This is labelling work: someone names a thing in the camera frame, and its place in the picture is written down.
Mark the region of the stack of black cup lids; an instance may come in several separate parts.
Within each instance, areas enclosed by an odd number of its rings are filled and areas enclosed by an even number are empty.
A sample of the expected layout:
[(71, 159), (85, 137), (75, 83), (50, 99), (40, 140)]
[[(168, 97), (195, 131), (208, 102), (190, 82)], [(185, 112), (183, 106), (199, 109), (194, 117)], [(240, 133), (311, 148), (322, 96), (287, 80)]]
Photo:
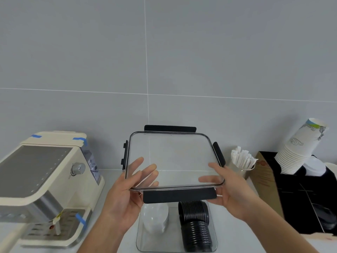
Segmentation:
[(201, 200), (180, 201), (179, 221), (186, 252), (211, 252), (213, 247), (209, 231), (210, 215), (207, 204)]

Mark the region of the clear stick holder cup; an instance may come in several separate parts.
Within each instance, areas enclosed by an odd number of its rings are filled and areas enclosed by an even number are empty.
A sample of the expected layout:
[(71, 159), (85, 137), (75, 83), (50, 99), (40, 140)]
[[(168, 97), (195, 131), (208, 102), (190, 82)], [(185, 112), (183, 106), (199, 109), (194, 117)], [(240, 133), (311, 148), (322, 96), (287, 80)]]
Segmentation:
[(232, 171), (234, 171), (236, 174), (238, 174), (238, 175), (240, 175), (241, 177), (243, 177), (245, 180), (248, 179), (248, 177), (250, 176), (251, 172), (254, 170), (255, 166), (256, 166), (256, 164), (254, 164), (254, 165), (252, 166), (252, 168), (249, 169), (249, 170), (248, 170), (248, 169), (241, 169), (241, 168), (239, 168), (238, 166), (236, 166), (236, 165), (233, 163), (232, 158), (230, 158), (230, 162), (229, 162), (229, 165), (228, 165), (228, 167), (229, 167)]

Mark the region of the brown cardboard divider box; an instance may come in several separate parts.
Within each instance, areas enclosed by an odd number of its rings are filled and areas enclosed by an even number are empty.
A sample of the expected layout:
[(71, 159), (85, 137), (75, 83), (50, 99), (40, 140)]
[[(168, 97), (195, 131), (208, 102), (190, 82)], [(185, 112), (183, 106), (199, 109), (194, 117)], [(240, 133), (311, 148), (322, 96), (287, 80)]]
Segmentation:
[(304, 167), (281, 174), (275, 152), (258, 152), (250, 179), (259, 195), (298, 233), (309, 239), (337, 241), (337, 177), (326, 167), (307, 176)]

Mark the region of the person's left hand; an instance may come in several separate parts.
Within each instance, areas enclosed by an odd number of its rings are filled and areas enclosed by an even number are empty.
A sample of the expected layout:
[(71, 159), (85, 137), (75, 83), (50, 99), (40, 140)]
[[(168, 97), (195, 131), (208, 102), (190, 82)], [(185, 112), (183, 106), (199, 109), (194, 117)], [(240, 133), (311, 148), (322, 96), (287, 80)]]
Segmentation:
[[(157, 170), (157, 165), (151, 164), (143, 170)], [(151, 185), (137, 185), (139, 180), (125, 179), (124, 176), (125, 175), (122, 174), (108, 191), (103, 208), (125, 212), (130, 219), (133, 218), (136, 221), (144, 202), (140, 192), (132, 191), (131, 188), (137, 186), (141, 188), (156, 187), (159, 185), (159, 182), (155, 180)]]

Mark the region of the bunch of white paper sticks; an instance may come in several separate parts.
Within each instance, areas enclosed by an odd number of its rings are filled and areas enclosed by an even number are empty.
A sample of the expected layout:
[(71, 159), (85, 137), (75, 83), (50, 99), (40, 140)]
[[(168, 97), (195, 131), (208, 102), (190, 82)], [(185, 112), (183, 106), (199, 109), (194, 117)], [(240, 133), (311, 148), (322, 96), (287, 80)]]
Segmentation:
[(255, 164), (258, 160), (259, 159), (254, 158), (249, 151), (237, 146), (231, 150), (229, 166), (237, 171), (250, 171), (255, 168)]

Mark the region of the clear lid with black clasps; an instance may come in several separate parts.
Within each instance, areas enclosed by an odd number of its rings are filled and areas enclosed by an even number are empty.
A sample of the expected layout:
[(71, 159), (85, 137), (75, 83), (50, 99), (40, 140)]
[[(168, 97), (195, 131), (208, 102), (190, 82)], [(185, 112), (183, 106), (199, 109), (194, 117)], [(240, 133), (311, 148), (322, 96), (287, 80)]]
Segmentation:
[(197, 133), (196, 127), (145, 125), (143, 131), (133, 132), (124, 143), (122, 171), (139, 157), (145, 169), (156, 164), (159, 172), (156, 187), (131, 188), (143, 196), (143, 202), (169, 203), (216, 198), (216, 187), (221, 184), (201, 184), (199, 177), (218, 175), (209, 163), (224, 167), (225, 158), (217, 142)]

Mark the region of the person's left forearm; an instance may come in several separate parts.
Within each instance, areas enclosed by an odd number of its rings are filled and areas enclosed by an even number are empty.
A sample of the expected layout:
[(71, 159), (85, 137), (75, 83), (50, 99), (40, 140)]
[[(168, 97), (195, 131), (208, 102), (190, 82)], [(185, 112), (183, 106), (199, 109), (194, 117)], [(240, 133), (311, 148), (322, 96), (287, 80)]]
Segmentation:
[(104, 207), (77, 253), (117, 253), (125, 233), (134, 222), (125, 212)]

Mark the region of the stack of printed paper cups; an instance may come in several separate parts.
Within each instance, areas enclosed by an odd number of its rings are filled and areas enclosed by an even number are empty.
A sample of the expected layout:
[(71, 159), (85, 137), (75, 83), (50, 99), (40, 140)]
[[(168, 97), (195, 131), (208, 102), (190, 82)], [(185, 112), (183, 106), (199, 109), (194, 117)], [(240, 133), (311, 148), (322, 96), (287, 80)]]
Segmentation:
[(295, 174), (312, 155), (328, 129), (325, 122), (309, 118), (276, 154), (281, 174)]

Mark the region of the person's right forearm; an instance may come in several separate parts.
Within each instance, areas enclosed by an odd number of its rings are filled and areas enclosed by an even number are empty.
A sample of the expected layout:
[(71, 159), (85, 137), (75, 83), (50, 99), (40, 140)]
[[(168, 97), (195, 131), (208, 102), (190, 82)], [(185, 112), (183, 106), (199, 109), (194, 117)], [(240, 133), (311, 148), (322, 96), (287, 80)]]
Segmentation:
[(247, 202), (244, 221), (266, 253), (319, 253), (301, 234), (258, 197)]

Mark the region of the clear plastic storage container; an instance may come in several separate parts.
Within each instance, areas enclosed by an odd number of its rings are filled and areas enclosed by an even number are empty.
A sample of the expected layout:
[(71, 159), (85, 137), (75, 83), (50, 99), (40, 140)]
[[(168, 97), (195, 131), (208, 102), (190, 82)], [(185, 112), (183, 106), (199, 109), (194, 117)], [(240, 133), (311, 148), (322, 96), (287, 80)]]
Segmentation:
[(169, 206), (169, 222), (163, 234), (148, 233), (140, 213), (136, 247), (141, 253), (186, 253), (181, 234), (178, 202), (167, 204)]

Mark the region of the person's right hand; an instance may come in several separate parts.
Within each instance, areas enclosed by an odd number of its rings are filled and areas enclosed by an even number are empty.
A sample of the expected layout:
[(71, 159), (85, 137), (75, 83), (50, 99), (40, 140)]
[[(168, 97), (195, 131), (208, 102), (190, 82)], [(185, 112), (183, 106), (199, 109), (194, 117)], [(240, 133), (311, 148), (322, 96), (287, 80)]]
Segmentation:
[(246, 180), (230, 170), (228, 167), (221, 167), (216, 163), (209, 163), (208, 166), (224, 178), (224, 183), (216, 187), (216, 198), (208, 199), (211, 204), (220, 205), (234, 217), (250, 224), (256, 216), (258, 205), (261, 199)]

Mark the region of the cream espresso machine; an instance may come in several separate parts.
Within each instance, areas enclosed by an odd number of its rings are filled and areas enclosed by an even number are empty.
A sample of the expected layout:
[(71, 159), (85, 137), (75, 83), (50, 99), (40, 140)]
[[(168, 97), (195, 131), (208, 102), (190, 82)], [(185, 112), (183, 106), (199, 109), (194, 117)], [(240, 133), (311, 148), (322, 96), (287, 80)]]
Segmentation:
[[(103, 190), (85, 133), (38, 132), (0, 161), (0, 223), (17, 223), (1, 243), (26, 248), (70, 248), (85, 235)], [(76, 219), (79, 213), (86, 227)]]

